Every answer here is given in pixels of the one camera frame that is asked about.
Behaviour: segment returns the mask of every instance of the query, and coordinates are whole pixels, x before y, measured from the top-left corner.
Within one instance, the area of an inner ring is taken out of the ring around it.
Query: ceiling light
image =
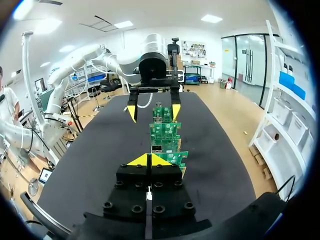
[[[13,13],[13,18],[15,20],[23,20],[27,14],[30,12],[34,5],[34,0],[24,0],[19,6],[15,9]]]
[[[44,64],[42,64],[42,65],[40,66],[40,68],[45,67],[45,66],[47,66],[47,65],[49,65],[49,64],[50,64],[50,62],[47,61],[47,62],[45,62]]]
[[[70,51],[72,51],[73,49],[75,49],[75,46],[73,45],[67,45],[67,46],[64,46],[63,48],[61,48],[59,50],[60,53],[68,53]]]
[[[213,16],[213,15],[207,14],[203,18],[201,18],[201,21],[216,24],[216,23],[222,21],[222,18],[218,17],[218,16]]]
[[[120,22],[120,23],[115,24],[115,26],[118,29],[122,29],[122,28],[133,26],[133,23],[131,21],[124,21],[124,22]]]
[[[36,26],[34,33],[35,34],[50,34],[56,30],[62,21],[49,18],[41,20],[40,23]]]

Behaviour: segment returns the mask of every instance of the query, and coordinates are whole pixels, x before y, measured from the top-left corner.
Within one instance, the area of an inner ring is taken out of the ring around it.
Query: chair
[[[113,80],[113,82],[115,82],[115,84],[116,84],[116,89],[122,88],[122,84],[121,84],[121,81],[120,81],[119,78],[114,78],[114,79],[112,79],[112,80]]]
[[[99,102],[98,102],[98,99],[97,99],[97,96],[99,96],[101,94],[100,85],[89,87],[88,88],[88,93],[89,93],[89,97],[90,98],[95,98],[96,105],[97,105],[92,111],[94,111],[94,112],[100,111],[104,107],[103,105],[99,105]]]
[[[116,85],[112,82],[112,80],[109,81],[108,77],[106,80],[102,80],[100,82],[100,87],[103,93],[107,93],[107,96],[104,98],[104,100],[109,100],[110,99],[109,93],[116,90]]]

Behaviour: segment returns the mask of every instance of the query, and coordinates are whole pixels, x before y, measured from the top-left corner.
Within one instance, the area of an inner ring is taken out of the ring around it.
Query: black table
[[[156,102],[170,105],[169,93],[153,95],[149,107],[138,109],[138,121],[123,112],[129,96],[116,96],[85,127],[69,147],[45,184],[38,204],[53,218],[72,229],[84,221],[83,213],[102,215],[103,203],[116,182],[120,164],[150,151],[149,124]],[[139,96],[139,105],[149,94]],[[248,172],[227,134],[200,98],[180,94],[183,181],[196,207],[198,221],[221,223],[256,199]]]

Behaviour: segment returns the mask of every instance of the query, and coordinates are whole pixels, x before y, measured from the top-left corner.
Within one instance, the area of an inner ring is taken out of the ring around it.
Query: door
[[[236,74],[236,41],[235,37],[222,39],[222,79],[235,78]]]
[[[236,44],[238,61],[234,88],[257,105],[260,105],[266,70],[264,36],[237,36]]]

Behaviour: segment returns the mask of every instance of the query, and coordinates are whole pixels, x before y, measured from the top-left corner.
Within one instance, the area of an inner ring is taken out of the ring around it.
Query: poster
[[[181,41],[182,54],[192,58],[205,59],[207,57],[206,45],[195,41]]]

